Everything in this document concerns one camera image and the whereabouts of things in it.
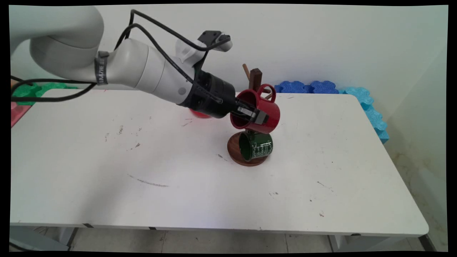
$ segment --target red mug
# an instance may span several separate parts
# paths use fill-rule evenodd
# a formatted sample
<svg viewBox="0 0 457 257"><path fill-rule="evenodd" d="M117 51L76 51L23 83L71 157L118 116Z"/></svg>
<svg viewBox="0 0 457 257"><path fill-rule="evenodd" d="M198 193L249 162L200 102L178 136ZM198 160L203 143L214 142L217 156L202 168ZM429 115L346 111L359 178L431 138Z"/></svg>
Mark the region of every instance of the red mug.
<svg viewBox="0 0 457 257"><path fill-rule="evenodd" d="M271 88L271 99L267 100L260 95L264 88ZM260 133L268 134L273 131L279 123L279 107L275 104L276 90L272 85L263 84L259 87L258 91L252 89L246 89L238 94L237 98L252 104L257 109L264 111L269 117L265 124L255 124L253 122L243 120L237 116L230 114L230 121L232 125L237 129L251 129Z"/></svg>
<svg viewBox="0 0 457 257"><path fill-rule="evenodd" d="M189 108L189 110L192 112L193 115L199 117L199 118L211 118L211 116L208 116L204 113L201 113L201 112L197 112L197 111L194 111L192 109Z"/></svg>

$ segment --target blue foam block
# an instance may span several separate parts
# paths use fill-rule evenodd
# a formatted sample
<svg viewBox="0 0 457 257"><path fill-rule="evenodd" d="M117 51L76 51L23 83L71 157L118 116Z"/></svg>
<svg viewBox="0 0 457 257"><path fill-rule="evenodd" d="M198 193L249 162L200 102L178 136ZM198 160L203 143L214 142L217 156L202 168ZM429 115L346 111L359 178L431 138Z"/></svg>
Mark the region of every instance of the blue foam block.
<svg viewBox="0 0 457 257"><path fill-rule="evenodd" d="M277 93L305 93L309 94L313 92L313 88L309 85L305 85L300 81L283 81L279 85L275 85Z"/></svg>
<svg viewBox="0 0 457 257"><path fill-rule="evenodd" d="M338 90L335 89L335 83L331 81L313 81L311 85L314 90L314 94L338 94Z"/></svg>
<svg viewBox="0 0 457 257"><path fill-rule="evenodd" d="M379 135L381 134L384 130L387 128L387 123L385 123L382 118L383 115L377 112L373 106L370 105L370 107L365 110L365 114L367 115L368 119L370 120L374 130L376 133Z"/></svg>
<svg viewBox="0 0 457 257"><path fill-rule="evenodd" d="M378 134L378 137L383 144L386 143L387 140L389 140L389 135L387 134L387 132L385 130L382 133Z"/></svg>
<svg viewBox="0 0 457 257"><path fill-rule="evenodd" d="M374 102L370 96L370 91L363 87L348 87L345 89L344 94L355 96L364 110L367 110Z"/></svg>

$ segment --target red object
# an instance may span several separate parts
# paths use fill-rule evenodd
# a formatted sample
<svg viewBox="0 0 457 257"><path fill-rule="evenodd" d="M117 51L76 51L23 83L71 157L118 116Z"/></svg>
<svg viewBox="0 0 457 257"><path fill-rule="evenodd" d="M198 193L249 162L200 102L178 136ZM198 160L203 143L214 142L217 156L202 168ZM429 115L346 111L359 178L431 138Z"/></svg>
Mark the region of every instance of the red object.
<svg viewBox="0 0 457 257"><path fill-rule="evenodd" d="M195 115L195 116L197 116L199 118L210 118L211 117L211 116L208 116L208 115L203 114L201 112L196 112L196 111L194 111L192 109L189 109L189 110L192 112L193 115Z"/></svg>
<svg viewBox="0 0 457 257"><path fill-rule="evenodd" d="M263 89L266 87L271 88L272 97L270 100L267 100L260 95L263 92ZM248 102L254 105L257 109L264 111L268 114L269 118L265 124L255 124L247 120L243 120L237 116L230 114L230 121L232 125L237 129L251 129L260 133L268 134L273 131L279 123L279 117L281 113L279 112L279 107L275 104L276 100L276 91L272 85L263 84L256 91L252 89L246 89L238 94L239 99Z"/></svg>
<svg viewBox="0 0 457 257"><path fill-rule="evenodd" d="M11 102L11 127L30 109L30 105L17 105Z"/></svg>

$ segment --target light blue foam block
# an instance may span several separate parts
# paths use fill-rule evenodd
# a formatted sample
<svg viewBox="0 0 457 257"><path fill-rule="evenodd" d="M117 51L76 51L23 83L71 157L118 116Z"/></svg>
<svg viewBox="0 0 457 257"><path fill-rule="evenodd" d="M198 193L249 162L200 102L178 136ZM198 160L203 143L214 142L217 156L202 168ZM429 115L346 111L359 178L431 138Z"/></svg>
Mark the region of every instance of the light blue foam block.
<svg viewBox="0 0 457 257"><path fill-rule="evenodd" d="M382 131L382 133L378 134L378 137L383 144L386 143L387 140L389 140L389 135L387 134L387 132L385 130Z"/></svg>
<svg viewBox="0 0 457 257"><path fill-rule="evenodd" d="M364 110L367 110L374 102L370 91L363 87L347 87L344 94L355 96Z"/></svg>
<svg viewBox="0 0 457 257"><path fill-rule="evenodd" d="M378 135L386 130L387 123L383 121L383 115L376 111L373 106L370 105L370 107L365 110L365 114Z"/></svg>

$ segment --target white wall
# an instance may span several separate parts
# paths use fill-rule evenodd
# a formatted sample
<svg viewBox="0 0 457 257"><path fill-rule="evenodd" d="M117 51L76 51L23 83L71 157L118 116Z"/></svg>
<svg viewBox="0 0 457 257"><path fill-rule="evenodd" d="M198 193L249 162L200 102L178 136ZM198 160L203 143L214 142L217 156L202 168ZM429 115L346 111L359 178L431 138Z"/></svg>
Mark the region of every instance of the white wall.
<svg viewBox="0 0 457 257"><path fill-rule="evenodd" d="M390 119L385 144L429 224L429 237L447 251L446 206L447 46L411 89Z"/></svg>
<svg viewBox="0 0 457 257"><path fill-rule="evenodd" d="M389 118L447 41L447 6L350 6L270 4L101 5L105 20L101 50L111 51L134 8L189 39L204 30L228 32L234 46L212 51L203 69L232 83L248 83L241 68L259 68L263 82L330 80L337 87L363 86ZM165 51L176 38L141 18ZM149 43L135 31L132 38ZM28 54L28 42L11 58L11 74L54 77Z"/></svg>

